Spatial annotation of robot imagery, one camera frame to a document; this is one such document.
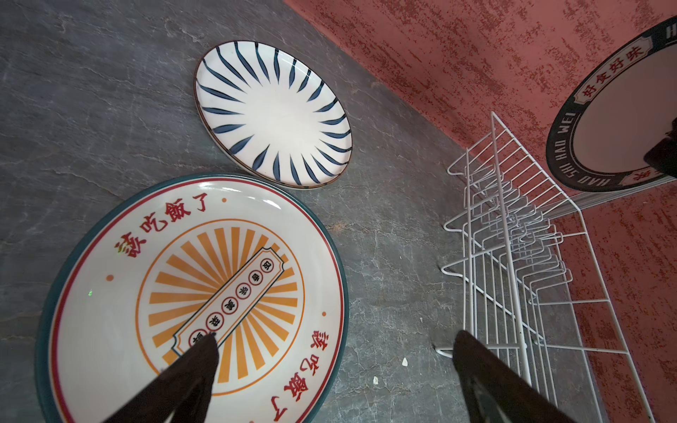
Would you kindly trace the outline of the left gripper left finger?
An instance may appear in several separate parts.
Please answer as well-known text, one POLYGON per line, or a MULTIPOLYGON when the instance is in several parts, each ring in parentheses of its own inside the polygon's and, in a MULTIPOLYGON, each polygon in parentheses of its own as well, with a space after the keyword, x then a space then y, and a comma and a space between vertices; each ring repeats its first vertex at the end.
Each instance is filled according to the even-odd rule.
POLYGON ((219 364, 215 336, 201 338, 108 422, 203 422, 219 364))

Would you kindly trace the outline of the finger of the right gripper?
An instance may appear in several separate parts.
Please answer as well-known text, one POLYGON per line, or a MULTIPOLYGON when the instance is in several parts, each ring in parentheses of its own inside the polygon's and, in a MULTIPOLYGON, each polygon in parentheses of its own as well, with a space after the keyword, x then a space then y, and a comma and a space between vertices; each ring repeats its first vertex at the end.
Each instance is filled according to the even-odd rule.
POLYGON ((664 139, 656 144, 644 156, 644 161, 657 171, 677 178, 677 118, 672 121, 672 128, 664 139))

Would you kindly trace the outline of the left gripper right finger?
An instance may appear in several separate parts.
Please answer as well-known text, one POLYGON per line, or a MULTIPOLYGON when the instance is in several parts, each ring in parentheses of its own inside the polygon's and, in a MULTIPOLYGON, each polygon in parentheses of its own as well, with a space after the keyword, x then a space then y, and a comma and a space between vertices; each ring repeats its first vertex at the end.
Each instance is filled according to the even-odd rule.
POLYGON ((456 335, 452 361, 470 421, 572 421, 469 332, 456 335))

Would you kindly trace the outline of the white plate rearmost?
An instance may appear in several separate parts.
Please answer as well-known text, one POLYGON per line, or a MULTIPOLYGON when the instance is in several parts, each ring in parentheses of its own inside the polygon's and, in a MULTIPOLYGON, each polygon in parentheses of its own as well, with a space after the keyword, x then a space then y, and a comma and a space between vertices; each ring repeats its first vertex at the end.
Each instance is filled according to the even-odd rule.
POLYGON ((623 45, 577 87, 548 134, 551 174, 586 192, 629 190, 666 178, 645 155, 676 119, 676 19, 623 45))

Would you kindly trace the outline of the blue striped white plate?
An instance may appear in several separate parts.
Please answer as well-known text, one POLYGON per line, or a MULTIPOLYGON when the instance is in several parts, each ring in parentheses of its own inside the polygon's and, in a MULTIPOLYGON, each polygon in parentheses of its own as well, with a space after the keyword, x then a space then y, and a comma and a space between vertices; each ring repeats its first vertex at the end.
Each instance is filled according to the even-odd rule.
POLYGON ((352 129, 339 97, 282 49, 251 41, 210 49, 197 66, 194 95, 215 144, 271 183, 324 187, 352 158, 352 129))

